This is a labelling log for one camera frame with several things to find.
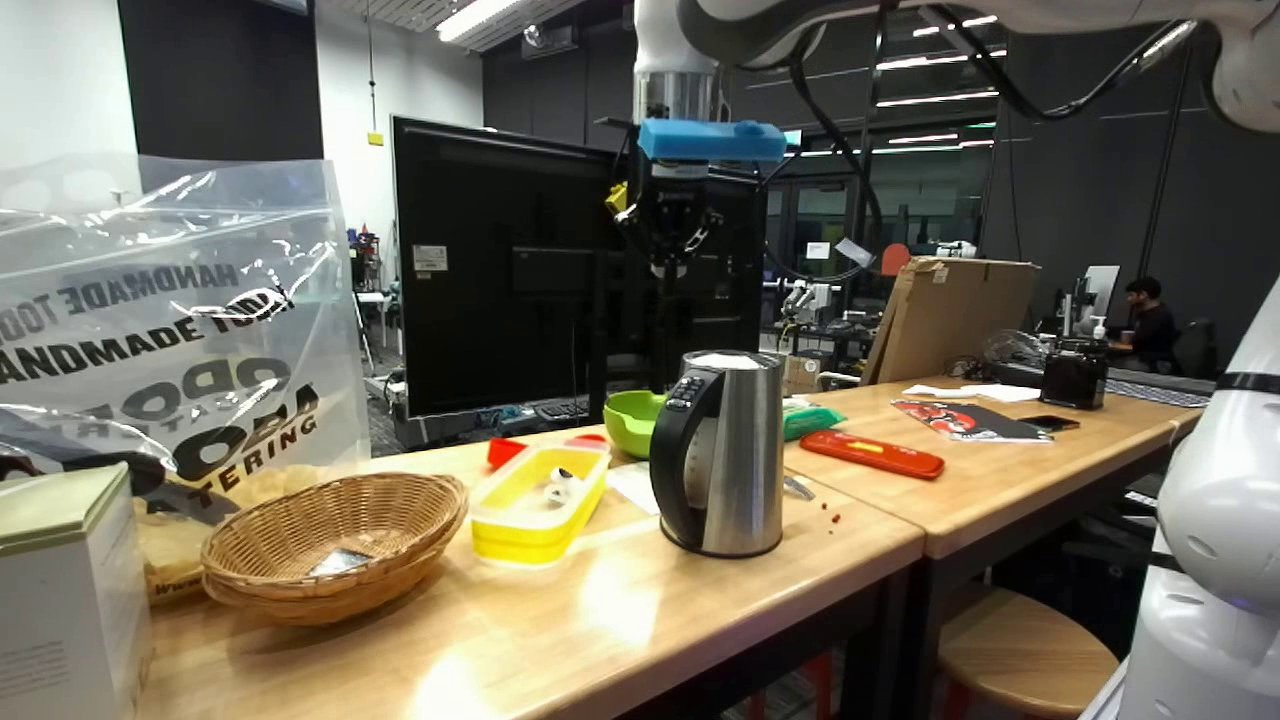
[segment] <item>stainless steel kettle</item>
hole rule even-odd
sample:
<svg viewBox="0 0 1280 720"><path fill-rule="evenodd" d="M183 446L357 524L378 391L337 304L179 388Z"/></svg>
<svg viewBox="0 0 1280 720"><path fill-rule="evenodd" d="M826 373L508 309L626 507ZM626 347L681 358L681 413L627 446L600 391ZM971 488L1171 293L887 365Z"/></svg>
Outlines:
<svg viewBox="0 0 1280 720"><path fill-rule="evenodd" d="M785 365L691 352L648 446L666 538L687 552L762 556L785 540Z"/></svg>

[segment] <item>wooden table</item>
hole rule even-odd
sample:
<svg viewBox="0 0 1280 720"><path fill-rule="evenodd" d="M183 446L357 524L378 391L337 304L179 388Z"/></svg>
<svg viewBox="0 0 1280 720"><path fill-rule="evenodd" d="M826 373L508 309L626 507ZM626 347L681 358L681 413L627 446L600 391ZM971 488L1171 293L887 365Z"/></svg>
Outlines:
<svg viewBox="0 0 1280 720"><path fill-rule="evenodd" d="M914 569L906 606L906 685L899 715L928 715L938 637L955 594L985 569L1010 562L1031 540L1073 524L1084 507L1118 500L1127 481L1166 470L1171 446L1198 413L1109 398L1101 413L1050 405L990 405L1000 418L1067 418L1081 428L1052 446L967 446L948 439L897 407L909 386L874 386L815 398L839 407L844 428L874 439L924 448L948 461L944 477L924 483L806 448L785 465L861 504L885 507L928 538L928 562Z"/></svg>
<svg viewBox="0 0 1280 720"><path fill-rule="evenodd" d="M378 470L453 471L480 488L483 446ZM789 500L785 543L705 562L656 517L603 498L558 569L497 569L459 531L415 598L346 627L274 627L218 606L153 613L141 715L622 715L748 691L792 652L839 644L849 599L924 556L922 529L815 488Z"/></svg>

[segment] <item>red tool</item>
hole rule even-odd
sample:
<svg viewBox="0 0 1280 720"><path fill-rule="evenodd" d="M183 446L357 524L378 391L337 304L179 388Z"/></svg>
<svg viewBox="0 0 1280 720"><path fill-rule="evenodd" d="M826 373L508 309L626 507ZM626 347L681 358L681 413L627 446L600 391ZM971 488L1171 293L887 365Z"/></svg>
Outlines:
<svg viewBox="0 0 1280 720"><path fill-rule="evenodd" d="M899 471L899 477L922 477L922 481L938 481L944 471L944 461L931 454L914 454L899 446L879 446L879 439L849 435L849 432L810 432L810 435L799 435L799 448L820 454L820 455L839 455L852 465L874 465L874 470Z"/></svg>

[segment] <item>wicker basket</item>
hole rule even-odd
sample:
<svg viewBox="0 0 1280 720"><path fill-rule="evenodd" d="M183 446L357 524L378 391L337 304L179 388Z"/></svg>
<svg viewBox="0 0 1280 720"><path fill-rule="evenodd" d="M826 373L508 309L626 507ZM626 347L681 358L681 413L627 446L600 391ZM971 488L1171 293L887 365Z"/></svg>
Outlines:
<svg viewBox="0 0 1280 720"><path fill-rule="evenodd" d="M226 520L203 543L203 594L281 625L337 625L421 586L467 493L453 477L378 471L305 488ZM364 552L346 577L314 577L332 552Z"/></svg>

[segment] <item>yellow container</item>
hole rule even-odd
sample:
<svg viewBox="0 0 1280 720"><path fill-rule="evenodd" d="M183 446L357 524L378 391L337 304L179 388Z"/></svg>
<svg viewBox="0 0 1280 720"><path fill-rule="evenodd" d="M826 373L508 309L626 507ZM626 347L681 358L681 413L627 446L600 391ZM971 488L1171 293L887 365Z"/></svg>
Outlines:
<svg viewBox="0 0 1280 720"><path fill-rule="evenodd" d="M603 488L608 454L524 448L478 500L474 543L489 562L553 564L583 531Z"/></svg>

